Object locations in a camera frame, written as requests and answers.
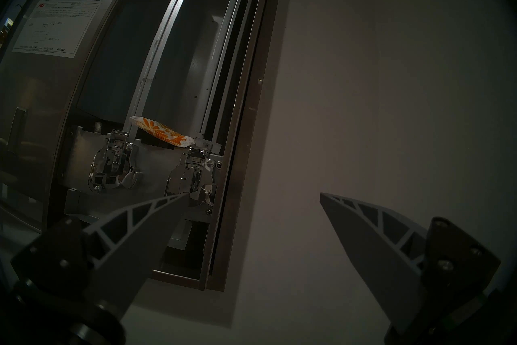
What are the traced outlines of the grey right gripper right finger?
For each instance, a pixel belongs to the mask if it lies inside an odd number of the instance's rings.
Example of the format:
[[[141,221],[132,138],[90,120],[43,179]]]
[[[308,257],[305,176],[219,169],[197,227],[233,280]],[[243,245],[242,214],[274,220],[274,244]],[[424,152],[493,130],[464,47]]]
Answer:
[[[390,326],[384,344],[474,344],[500,259],[444,217],[428,228],[335,194],[320,204]]]

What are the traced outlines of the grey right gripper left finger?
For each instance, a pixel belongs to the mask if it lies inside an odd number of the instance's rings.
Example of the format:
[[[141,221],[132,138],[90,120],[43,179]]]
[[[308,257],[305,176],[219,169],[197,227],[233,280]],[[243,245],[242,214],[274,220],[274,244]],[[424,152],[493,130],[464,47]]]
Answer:
[[[87,227],[65,217],[12,259],[10,344],[126,344],[121,324],[158,266],[189,193],[122,207]]]

